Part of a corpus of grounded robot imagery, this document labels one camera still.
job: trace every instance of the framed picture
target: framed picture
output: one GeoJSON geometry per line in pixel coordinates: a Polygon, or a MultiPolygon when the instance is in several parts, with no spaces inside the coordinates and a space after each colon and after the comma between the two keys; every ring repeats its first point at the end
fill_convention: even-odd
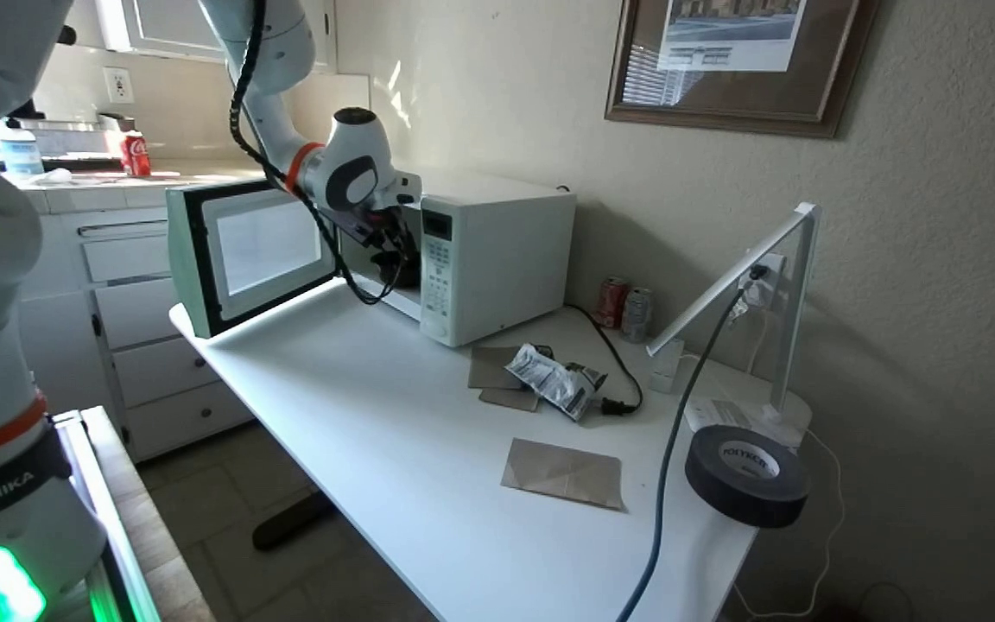
{"type": "Polygon", "coordinates": [[[626,0],[604,117],[832,138],[876,0],[626,0]]]}

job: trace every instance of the desk leg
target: desk leg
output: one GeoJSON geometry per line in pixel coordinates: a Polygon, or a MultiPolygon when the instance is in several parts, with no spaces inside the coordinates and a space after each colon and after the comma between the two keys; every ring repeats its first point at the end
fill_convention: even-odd
{"type": "Polygon", "coordinates": [[[333,503],[312,490],[306,496],[301,496],[295,503],[284,506],[281,516],[264,518],[256,526],[253,533],[253,544],[256,549],[277,549],[284,544],[286,538],[301,535],[304,527],[323,523],[323,518],[333,518],[333,503]]]}

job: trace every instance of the white microwave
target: white microwave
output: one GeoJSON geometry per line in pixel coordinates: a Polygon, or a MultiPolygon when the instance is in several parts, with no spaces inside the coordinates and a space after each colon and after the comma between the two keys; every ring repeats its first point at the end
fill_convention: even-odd
{"type": "Polygon", "coordinates": [[[562,308],[572,198],[494,176],[423,176],[412,218],[421,280],[391,303],[441,345],[465,345],[562,308]]]}
{"type": "MultiPolygon", "coordinates": [[[[441,345],[465,345],[562,308],[572,198],[489,176],[423,176],[403,212],[421,254],[413,289],[391,308],[441,345]]],[[[380,289],[377,266],[343,240],[350,270],[380,289]]],[[[304,207],[269,182],[169,190],[173,283],[196,335],[216,335],[316,286],[337,266],[304,207]]]]}

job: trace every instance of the white desk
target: white desk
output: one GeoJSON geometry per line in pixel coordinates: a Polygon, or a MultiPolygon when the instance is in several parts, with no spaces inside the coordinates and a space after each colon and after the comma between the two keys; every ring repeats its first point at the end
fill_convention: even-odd
{"type": "MultiPolygon", "coordinates": [[[[183,308],[173,322],[191,339],[183,308]]],[[[469,350],[429,341],[403,314],[353,300],[337,280],[191,341],[439,618],[593,622],[621,610],[650,551],[678,394],[646,390],[640,414],[589,414],[586,425],[549,406],[481,404],[465,387],[469,350]],[[617,456],[629,511],[500,487],[512,440],[617,456]]],[[[572,311],[489,341],[549,341],[556,358],[606,368],[604,394],[633,399],[604,341],[572,311]]],[[[646,383],[646,354],[621,351],[646,383]]],[[[765,394],[743,373],[705,373],[732,398],[765,394]]],[[[686,443],[681,425],[662,551],[633,618],[715,618],[753,542],[753,527],[686,487],[686,443]]]]}

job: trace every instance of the black tape roll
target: black tape roll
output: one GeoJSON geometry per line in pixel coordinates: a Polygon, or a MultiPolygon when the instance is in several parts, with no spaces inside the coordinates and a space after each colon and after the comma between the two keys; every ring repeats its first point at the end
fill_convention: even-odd
{"type": "Polygon", "coordinates": [[[796,456],[748,427],[696,427],[685,476],[710,506],[747,526],[779,527],[803,506],[796,456]]]}

